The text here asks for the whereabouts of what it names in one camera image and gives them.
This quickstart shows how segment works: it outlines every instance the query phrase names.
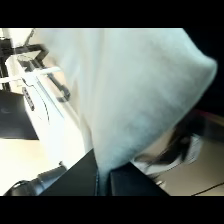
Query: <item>white fabric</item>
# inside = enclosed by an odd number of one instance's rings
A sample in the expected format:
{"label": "white fabric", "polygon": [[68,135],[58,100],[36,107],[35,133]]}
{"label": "white fabric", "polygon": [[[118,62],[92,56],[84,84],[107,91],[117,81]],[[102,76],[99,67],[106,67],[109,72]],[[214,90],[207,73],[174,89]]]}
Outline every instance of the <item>white fabric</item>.
{"label": "white fabric", "polygon": [[109,171],[172,128],[217,70],[181,28],[42,29],[40,34],[72,89],[103,193]]}

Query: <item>white pipe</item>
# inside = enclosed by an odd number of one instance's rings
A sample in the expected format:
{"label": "white pipe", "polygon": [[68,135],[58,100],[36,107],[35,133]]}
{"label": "white pipe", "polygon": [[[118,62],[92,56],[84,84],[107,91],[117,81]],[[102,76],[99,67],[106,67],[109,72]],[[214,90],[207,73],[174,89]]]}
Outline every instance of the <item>white pipe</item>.
{"label": "white pipe", "polygon": [[29,76],[29,75],[45,75],[45,74],[49,74],[52,72],[58,72],[60,70],[61,69],[59,67],[52,67],[52,68],[45,68],[42,70],[35,70],[33,72],[24,72],[21,75],[14,75],[12,77],[0,78],[0,84],[16,81],[16,80],[25,78],[26,76]]}

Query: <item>floor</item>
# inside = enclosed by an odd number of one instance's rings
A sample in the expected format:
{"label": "floor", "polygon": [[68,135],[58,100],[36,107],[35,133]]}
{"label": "floor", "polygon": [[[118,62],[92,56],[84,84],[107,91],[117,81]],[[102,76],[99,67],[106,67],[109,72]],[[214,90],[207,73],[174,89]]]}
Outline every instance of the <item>floor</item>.
{"label": "floor", "polygon": [[[161,151],[161,145],[165,145],[167,136],[164,139],[160,140],[160,146],[154,146],[154,152]],[[223,158],[224,145],[205,140],[196,162],[179,165],[164,172],[158,179],[165,181],[164,189],[170,195],[193,195],[224,182]],[[0,195],[17,181],[34,179],[39,173],[52,168],[39,141],[0,139]],[[224,185],[200,194],[217,195],[224,196]]]}

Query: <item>white cloth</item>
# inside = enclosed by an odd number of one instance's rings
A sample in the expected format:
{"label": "white cloth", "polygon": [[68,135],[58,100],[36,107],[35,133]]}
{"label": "white cloth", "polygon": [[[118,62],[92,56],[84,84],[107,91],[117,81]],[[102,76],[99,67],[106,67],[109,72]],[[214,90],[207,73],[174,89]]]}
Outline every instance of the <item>white cloth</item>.
{"label": "white cloth", "polygon": [[101,192],[110,170],[150,146],[200,99],[216,62],[182,28],[42,29],[65,73]]}

